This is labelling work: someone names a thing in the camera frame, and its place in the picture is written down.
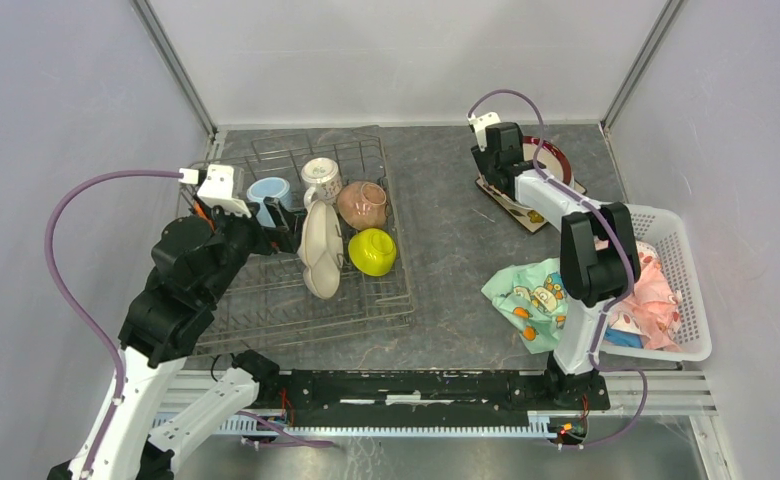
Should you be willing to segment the cream divided plate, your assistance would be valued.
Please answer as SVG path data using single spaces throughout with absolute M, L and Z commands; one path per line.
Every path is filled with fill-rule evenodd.
M 323 300 L 332 298 L 340 286 L 344 248 L 339 219 L 331 206 L 322 201 L 309 205 L 297 254 L 309 291 Z

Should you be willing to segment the light blue mug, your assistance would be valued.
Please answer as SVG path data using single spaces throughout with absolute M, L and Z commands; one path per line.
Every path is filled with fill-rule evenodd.
M 259 204 L 258 221 L 268 228 L 274 228 L 275 222 L 270 214 L 270 210 L 264 204 L 264 200 L 269 197 L 280 201 L 281 205 L 288 211 L 294 207 L 294 196 L 290 183 L 281 177 L 267 177 L 253 182 L 246 191 L 247 199 L 250 202 Z

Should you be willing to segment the red-rimmed beige plate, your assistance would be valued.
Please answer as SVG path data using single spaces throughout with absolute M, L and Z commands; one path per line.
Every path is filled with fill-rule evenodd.
M 553 143 L 533 136 L 523 137 L 523 151 L 526 161 L 536 160 L 541 168 L 548 170 L 562 183 L 574 186 L 572 166 L 567 156 Z

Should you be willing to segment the white floral mug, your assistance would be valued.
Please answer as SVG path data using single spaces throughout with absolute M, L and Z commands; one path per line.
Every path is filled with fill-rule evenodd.
M 303 203 L 306 207 L 315 201 L 334 205 L 343 189 L 339 164 L 326 157 L 309 160 L 301 169 L 301 180 L 305 188 Z

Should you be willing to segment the beige brown-rimmed bowl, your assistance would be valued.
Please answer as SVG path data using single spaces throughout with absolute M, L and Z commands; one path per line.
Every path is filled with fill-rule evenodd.
M 350 183 L 340 192 L 336 205 L 343 220 L 357 231 L 382 228 L 387 221 L 387 193 L 373 182 Z

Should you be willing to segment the lime green bowl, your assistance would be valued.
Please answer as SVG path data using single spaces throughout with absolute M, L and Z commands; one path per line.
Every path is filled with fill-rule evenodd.
M 395 241 L 389 233 L 369 228 L 355 234 L 348 244 L 353 265 L 362 273 L 381 277 L 388 274 L 398 255 Z

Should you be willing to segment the orange mug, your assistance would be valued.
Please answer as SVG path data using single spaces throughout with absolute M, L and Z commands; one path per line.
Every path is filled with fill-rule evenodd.
M 201 203 L 197 200 L 193 202 L 193 212 L 195 215 L 202 218 L 208 224 L 208 226 L 211 228 L 212 231 L 215 230 L 215 225 L 212 219 L 208 216 L 205 209 L 202 207 Z

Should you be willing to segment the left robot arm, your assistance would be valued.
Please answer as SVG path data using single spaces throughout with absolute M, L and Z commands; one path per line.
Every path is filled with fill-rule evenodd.
M 274 227 L 221 207 L 204 218 L 170 222 L 152 249 L 155 266 L 131 302 L 119 333 L 124 371 L 79 453 L 52 467 L 51 479 L 172 479 L 182 464 L 239 410 L 268 407 L 279 397 L 279 366 L 254 350 L 169 422 L 154 427 L 170 384 L 211 325 L 219 300 L 252 255 L 293 253 L 306 212 L 267 198 Z

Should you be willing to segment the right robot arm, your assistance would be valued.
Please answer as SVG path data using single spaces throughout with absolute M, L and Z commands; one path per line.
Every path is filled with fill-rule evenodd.
M 597 367 L 607 313 L 633 290 L 641 273 L 629 208 L 590 199 L 526 159 L 518 124 L 496 114 L 468 120 L 473 158 L 485 183 L 512 203 L 536 211 L 560 233 L 560 276 L 568 295 L 555 374 L 543 382 L 546 400 L 568 408 L 584 393 L 580 374 Z

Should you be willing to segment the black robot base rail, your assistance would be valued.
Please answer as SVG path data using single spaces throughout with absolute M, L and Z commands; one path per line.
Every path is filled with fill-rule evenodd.
M 549 364 L 521 370 L 292 370 L 254 350 L 232 359 L 259 382 L 255 411 L 282 413 L 288 426 L 387 433 L 505 432 L 531 417 L 584 418 L 611 402 L 596 371 L 564 376 Z

